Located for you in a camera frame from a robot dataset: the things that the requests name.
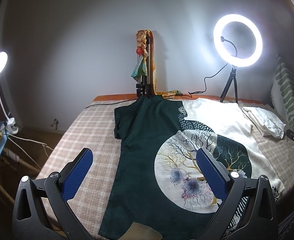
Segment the folded cream cloth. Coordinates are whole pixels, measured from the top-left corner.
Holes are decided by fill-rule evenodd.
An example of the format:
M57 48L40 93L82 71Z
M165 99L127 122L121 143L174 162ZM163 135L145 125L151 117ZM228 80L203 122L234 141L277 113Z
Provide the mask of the folded cream cloth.
M263 137L283 139L286 125L276 114L260 107L242 107L242 111Z

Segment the small black tripod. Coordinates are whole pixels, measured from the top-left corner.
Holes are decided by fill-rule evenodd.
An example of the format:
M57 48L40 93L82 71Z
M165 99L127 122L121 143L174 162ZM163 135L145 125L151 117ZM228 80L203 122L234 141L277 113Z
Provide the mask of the small black tripod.
M225 84L225 87L224 87L222 94L220 96L220 102L223 102L225 100L225 97L227 96L227 93L228 93L232 83L234 84L235 102L238 103L238 89L237 89L236 67L235 66L233 66L231 69L227 83Z

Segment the white clip desk lamp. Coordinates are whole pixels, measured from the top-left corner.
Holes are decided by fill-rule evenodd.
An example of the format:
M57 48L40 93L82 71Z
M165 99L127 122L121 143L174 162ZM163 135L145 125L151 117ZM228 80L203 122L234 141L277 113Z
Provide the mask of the white clip desk lamp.
M8 54L5 51L0 52L0 74L4 70L8 61ZM19 128L16 126L15 118L10 118L6 113L1 94L0 94L0 106L5 116L5 123L1 126L1 130L7 132L8 134L15 135L18 133Z

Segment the checkered beige bed blanket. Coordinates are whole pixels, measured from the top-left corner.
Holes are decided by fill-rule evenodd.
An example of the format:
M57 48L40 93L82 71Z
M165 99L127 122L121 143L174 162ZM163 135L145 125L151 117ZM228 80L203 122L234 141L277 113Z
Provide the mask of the checkered beige bed blanket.
M61 170L83 148L92 151L93 163L75 198L70 201L70 207L94 239L107 239L98 232L120 159L121 141L114 136L114 111L131 104L133 103L96 104L84 109L63 135L40 172L40 177L46 177L53 171ZM290 200L294 190L293 142L289 138L263 137L255 125L251 124L251 133L260 151L285 187L275 196L276 202L285 203Z

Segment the green and cream printed shirt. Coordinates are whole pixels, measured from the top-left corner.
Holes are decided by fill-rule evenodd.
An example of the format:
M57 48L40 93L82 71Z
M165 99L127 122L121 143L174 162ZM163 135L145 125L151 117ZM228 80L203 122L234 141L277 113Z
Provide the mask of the green and cream printed shirt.
M156 96L116 108L114 119L121 150L102 237L118 239L134 222L164 239L200 235L222 203L197 165L200 148L244 178L266 175L274 196L285 188L236 103Z

